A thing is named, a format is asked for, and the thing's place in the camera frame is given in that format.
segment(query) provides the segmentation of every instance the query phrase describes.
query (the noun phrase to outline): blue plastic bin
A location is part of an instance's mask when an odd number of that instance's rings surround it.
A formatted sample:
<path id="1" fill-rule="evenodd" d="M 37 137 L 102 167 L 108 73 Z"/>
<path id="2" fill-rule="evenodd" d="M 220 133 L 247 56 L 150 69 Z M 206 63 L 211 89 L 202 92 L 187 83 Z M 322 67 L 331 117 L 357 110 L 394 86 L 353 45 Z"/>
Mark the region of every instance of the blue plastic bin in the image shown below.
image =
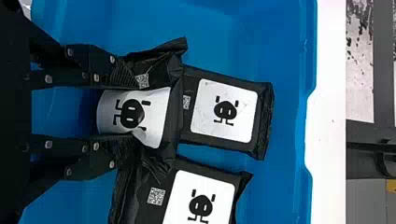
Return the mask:
<path id="1" fill-rule="evenodd" d="M 238 224 L 310 223 L 312 177 L 304 166 L 306 101 L 316 80 L 316 0 L 34 0 L 33 21 L 62 44 L 94 44 L 122 55 L 186 36 L 184 63 L 274 84 L 265 161 L 209 147 L 178 153 L 254 174 Z M 34 93 L 34 133 L 84 136 L 94 91 Z M 61 182 L 25 209 L 21 223 L 106 223 L 115 173 Z"/>

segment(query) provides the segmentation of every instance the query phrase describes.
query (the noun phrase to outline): white label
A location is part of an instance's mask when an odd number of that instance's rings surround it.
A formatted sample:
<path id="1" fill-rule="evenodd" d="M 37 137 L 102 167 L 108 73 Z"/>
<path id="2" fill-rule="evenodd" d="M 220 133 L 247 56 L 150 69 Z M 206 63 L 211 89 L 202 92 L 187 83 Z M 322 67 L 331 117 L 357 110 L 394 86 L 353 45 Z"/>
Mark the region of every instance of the white label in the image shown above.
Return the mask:
<path id="1" fill-rule="evenodd" d="M 190 102 L 191 102 L 191 97 L 188 95 L 183 95 L 183 109 L 189 110 Z"/>
<path id="2" fill-rule="evenodd" d="M 99 133 L 132 132 L 144 145 L 158 148 L 163 139 L 170 91 L 169 87 L 154 91 L 105 91 L 96 113 Z"/>
<path id="3" fill-rule="evenodd" d="M 141 74 L 134 77 L 139 83 L 139 90 L 145 89 L 149 87 L 149 73 Z"/>
<path id="4" fill-rule="evenodd" d="M 177 172 L 163 224 L 229 224 L 235 186 Z"/>
<path id="5" fill-rule="evenodd" d="M 253 132 L 258 94 L 202 79 L 192 114 L 191 131 L 248 143 Z"/>

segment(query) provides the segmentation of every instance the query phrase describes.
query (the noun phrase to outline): black package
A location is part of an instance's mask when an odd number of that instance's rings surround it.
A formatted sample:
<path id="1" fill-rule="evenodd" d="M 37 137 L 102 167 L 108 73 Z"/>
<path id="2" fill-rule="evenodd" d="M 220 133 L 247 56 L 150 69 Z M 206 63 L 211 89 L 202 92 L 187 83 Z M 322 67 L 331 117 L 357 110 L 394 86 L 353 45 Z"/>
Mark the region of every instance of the black package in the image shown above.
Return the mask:
<path id="1" fill-rule="evenodd" d="M 119 169 L 110 224 L 235 224 L 236 203 L 252 175 L 177 158 L 160 181 L 136 161 Z"/>
<path id="2" fill-rule="evenodd" d="M 247 153 L 263 160 L 269 143 L 274 90 L 184 66 L 184 125 L 180 141 Z"/>
<path id="3" fill-rule="evenodd" d="M 151 150 L 150 156 L 142 153 L 140 159 L 158 178 L 166 175 L 173 165 L 183 127 L 181 55 L 186 50 L 187 40 L 183 37 L 155 49 L 119 57 L 118 64 L 125 66 L 120 66 L 120 71 L 115 73 L 118 76 L 109 77 L 108 82 L 138 88 L 104 91 L 96 110 L 99 133 L 132 133 L 134 140 Z M 128 155 L 134 155 L 133 149 L 123 148 L 119 152 L 122 163 L 129 164 L 126 160 L 131 160 Z"/>

